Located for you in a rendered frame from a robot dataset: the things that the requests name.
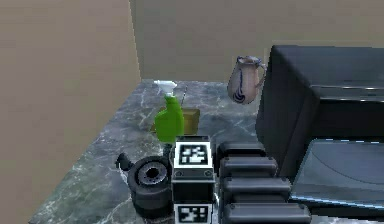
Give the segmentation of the black microwave oven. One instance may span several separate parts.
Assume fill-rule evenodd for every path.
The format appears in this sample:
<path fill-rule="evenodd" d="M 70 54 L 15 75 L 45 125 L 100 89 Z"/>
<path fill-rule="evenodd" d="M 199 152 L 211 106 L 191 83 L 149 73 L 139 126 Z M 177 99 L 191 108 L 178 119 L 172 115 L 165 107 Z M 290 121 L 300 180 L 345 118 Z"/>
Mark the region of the black microwave oven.
<path fill-rule="evenodd" d="M 291 201 L 384 222 L 384 48 L 273 46 L 255 129 Z"/>

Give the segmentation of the green spray bottle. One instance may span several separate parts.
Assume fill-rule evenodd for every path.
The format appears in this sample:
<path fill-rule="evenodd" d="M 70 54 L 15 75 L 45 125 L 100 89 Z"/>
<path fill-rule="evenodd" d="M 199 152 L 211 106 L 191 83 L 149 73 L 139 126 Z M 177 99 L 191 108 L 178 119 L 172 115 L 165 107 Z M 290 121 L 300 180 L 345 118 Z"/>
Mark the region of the green spray bottle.
<path fill-rule="evenodd" d="M 166 107 L 155 116 L 155 131 L 161 142 L 173 143 L 184 134 L 184 117 L 178 98 L 174 95 L 177 84 L 174 81 L 155 80 L 164 92 Z"/>

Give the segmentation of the white blue ceramic pitcher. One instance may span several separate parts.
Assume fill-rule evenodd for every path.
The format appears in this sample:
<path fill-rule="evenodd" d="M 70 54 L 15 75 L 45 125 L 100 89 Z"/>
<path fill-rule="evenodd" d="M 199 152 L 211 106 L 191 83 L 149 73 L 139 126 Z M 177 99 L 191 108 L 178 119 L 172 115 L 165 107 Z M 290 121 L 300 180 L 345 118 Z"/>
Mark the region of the white blue ceramic pitcher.
<path fill-rule="evenodd" d="M 227 93 L 238 104 L 250 104 L 256 98 L 267 73 L 267 65 L 254 56 L 238 56 L 227 85 Z"/>

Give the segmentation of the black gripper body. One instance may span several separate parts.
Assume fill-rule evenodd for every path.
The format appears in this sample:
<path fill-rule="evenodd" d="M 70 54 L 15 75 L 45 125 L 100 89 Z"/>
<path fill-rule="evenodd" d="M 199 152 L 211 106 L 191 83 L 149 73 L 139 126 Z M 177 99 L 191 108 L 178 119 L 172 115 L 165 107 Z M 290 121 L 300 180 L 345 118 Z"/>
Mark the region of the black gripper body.
<path fill-rule="evenodd" d="M 141 217 L 157 219 L 170 215 L 173 210 L 171 165 L 166 157 L 148 156 L 133 163 L 125 153 L 121 153 L 115 165 L 128 173 L 132 203 Z"/>

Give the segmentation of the yellow sponge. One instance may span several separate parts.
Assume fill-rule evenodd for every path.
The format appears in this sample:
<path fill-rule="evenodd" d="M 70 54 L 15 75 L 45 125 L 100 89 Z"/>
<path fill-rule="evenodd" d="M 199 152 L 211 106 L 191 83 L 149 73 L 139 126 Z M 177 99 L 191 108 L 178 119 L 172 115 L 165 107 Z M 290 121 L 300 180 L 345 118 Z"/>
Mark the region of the yellow sponge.
<path fill-rule="evenodd" d="M 160 136 L 195 135 L 198 131 L 200 110 L 162 107 L 156 114 L 151 132 Z"/>

